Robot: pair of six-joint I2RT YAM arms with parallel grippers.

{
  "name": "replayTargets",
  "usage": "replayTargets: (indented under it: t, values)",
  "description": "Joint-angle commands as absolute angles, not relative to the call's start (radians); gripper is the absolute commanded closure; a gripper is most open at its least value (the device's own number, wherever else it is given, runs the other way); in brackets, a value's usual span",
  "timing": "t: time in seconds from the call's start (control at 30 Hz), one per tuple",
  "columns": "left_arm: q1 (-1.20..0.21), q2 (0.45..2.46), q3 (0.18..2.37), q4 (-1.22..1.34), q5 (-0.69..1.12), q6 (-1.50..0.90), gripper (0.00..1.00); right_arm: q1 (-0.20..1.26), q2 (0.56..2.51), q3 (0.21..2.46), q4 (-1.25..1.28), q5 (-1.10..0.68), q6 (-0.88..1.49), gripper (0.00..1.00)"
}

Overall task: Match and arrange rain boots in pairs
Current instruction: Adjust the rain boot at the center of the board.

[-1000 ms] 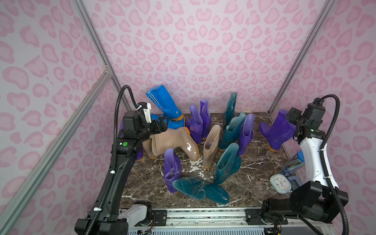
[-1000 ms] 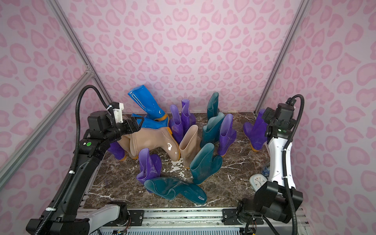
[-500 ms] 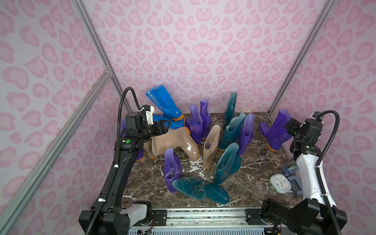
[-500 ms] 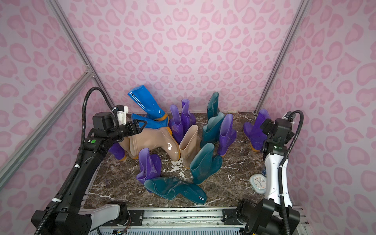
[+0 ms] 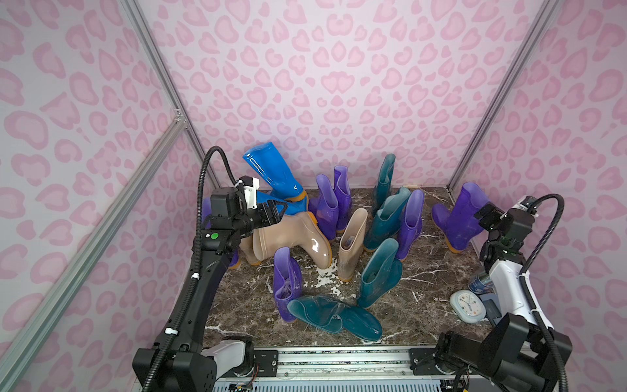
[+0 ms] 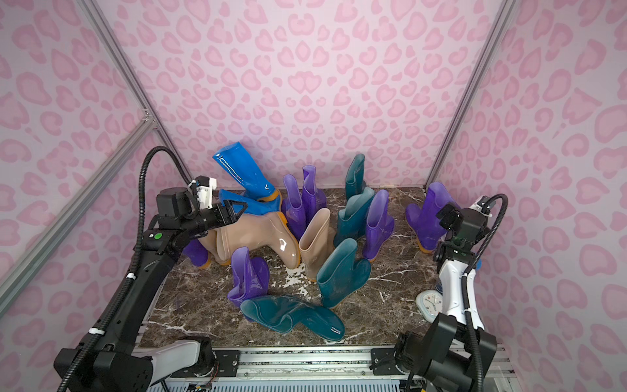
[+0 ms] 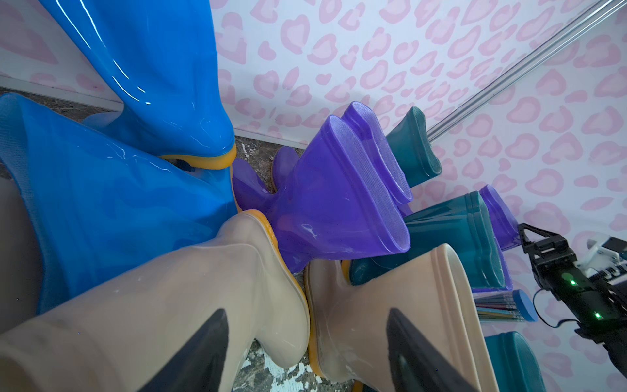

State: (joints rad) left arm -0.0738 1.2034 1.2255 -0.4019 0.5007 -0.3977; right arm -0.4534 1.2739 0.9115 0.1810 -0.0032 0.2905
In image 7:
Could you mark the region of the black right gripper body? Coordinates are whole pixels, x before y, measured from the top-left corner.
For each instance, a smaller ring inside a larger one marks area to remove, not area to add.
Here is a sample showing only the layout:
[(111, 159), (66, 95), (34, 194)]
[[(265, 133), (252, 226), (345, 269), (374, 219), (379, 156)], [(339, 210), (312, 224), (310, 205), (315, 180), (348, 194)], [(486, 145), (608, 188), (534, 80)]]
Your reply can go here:
[(518, 230), (538, 286), (568, 307), (576, 333), (596, 343), (625, 343), (626, 242), (601, 239), (578, 261), (562, 235), (526, 223)]

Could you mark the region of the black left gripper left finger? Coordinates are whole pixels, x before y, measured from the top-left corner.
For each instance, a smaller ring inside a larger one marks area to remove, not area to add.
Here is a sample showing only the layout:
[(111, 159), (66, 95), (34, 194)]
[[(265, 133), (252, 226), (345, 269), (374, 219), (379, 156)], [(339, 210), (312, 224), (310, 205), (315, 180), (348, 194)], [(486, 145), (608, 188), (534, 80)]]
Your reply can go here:
[(150, 379), (143, 391), (217, 391), (225, 366), (229, 325), (218, 309)]

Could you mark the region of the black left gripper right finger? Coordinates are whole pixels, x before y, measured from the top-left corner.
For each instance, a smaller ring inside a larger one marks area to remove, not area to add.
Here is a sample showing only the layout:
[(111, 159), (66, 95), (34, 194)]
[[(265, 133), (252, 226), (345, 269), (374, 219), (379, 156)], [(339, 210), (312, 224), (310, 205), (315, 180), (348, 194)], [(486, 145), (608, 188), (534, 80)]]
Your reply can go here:
[(386, 336), (395, 390), (476, 390), (397, 308), (389, 312)]

